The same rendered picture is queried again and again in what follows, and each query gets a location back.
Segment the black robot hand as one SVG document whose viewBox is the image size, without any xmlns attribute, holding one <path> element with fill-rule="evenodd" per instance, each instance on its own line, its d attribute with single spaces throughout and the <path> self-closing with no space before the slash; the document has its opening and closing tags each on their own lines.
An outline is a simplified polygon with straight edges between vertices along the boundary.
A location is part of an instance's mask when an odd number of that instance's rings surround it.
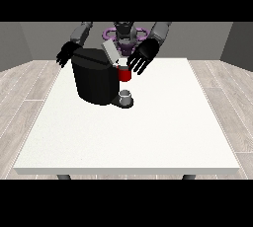
<svg viewBox="0 0 253 227">
<path fill-rule="evenodd" d="M 73 56 L 73 53 L 76 49 L 80 48 L 78 43 L 68 41 L 63 45 L 61 51 L 56 56 L 56 62 L 61 66 L 64 67 L 67 61 Z"/>
<path fill-rule="evenodd" d="M 144 40 L 127 59 L 126 65 L 129 71 L 140 75 L 147 65 L 155 58 L 159 51 L 159 43 L 154 38 Z"/>
</svg>

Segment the red pod holder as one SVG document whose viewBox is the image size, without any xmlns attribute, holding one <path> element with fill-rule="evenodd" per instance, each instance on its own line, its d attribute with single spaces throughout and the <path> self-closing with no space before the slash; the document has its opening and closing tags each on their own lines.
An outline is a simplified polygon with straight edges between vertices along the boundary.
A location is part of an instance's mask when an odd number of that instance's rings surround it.
<svg viewBox="0 0 253 227">
<path fill-rule="evenodd" d="M 119 66 L 118 67 L 119 80 L 122 82 L 127 82 L 131 79 L 131 71 L 128 67 Z"/>
</svg>

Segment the black coffee machine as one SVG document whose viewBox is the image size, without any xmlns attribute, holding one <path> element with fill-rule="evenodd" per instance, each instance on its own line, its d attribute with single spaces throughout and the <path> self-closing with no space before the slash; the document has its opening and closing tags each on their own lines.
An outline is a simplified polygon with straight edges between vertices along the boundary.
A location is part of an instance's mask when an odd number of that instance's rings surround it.
<svg viewBox="0 0 253 227">
<path fill-rule="evenodd" d="M 78 48 L 71 57 L 74 79 L 78 95 L 93 105 L 115 105 L 128 109 L 131 104 L 120 104 L 120 83 L 118 67 L 110 63 L 106 52 L 97 48 Z"/>
</svg>

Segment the pale grey machine lid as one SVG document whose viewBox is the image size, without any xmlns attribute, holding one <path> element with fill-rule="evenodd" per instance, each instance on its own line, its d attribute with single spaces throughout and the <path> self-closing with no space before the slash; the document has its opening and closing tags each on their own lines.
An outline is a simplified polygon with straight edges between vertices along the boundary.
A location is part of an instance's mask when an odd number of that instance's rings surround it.
<svg viewBox="0 0 253 227">
<path fill-rule="evenodd" d="M 120 58 L 120 54 L 115 47 L 115 44 L 111 39 L 108 39 L 102 43 L 102 49 L 106 52 L 111 64 L 115 64 Z"/>
</svg>

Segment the small grey cup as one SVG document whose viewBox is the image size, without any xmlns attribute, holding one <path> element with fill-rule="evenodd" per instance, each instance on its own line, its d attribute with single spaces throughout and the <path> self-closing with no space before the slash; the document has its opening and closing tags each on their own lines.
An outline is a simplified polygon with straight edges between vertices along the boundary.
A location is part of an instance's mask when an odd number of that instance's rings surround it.
<svg viewBox="0 0 253 227">
<path fill-rule="evenodd" d="M 127 106 L 131 104 L 131 92 L 129 90 L 121 90 L 119 92 L 120 104 Z"/>
</svg>

